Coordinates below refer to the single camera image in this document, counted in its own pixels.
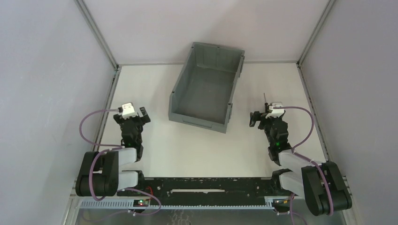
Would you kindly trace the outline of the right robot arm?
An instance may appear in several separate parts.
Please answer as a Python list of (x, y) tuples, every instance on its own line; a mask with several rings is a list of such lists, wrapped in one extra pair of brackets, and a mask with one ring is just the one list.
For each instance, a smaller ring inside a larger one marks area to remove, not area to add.
[(320, 162), (297, 152), (298, 145), (288, 141), (288, 123), (283, 120), (286, 107), (278, 105), (265, 112), (250, 113), (249, 126), (258, 124), (264, 131), (270, 159), (282, 170), (274, 171), (277, 187), (305, 199), (315, 216), (332, 215), (352, 207), (352, 198), (336, 163)]

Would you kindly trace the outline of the black yellow handled screwdriver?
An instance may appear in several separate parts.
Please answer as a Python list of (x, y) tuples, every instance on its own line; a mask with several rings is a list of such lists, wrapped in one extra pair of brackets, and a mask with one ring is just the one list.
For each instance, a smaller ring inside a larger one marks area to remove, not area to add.
[(265, 95), (265, 93), (263, 93), (263, 96), (264, 96), (264, 106), (265, 106), (265, 111), (267, 111), (267, 110), (268, 110), (268, 101), (267, 101), (267, 99), (266, 99), (266, 95)]

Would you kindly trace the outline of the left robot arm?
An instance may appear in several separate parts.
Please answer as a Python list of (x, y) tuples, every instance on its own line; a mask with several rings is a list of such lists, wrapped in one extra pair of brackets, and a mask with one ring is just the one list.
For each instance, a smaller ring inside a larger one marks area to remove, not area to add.
[(96, 201), (115, 195), (119, 189), (137, 185), (139, 173), (136, 171), (128, 172), (128, 181), (120, 183), (122, 176), (119, 168), (142, 158), (142, 133), (144, 125), (151, 121), (144, 107), (136, 111), (132, 103), (123, 104), (111, 111), (121, 130), (121, 142), (104, 144), (105, 150), (102, 151), (86, 152), (75, 185), (78, 196), (90, 196)]

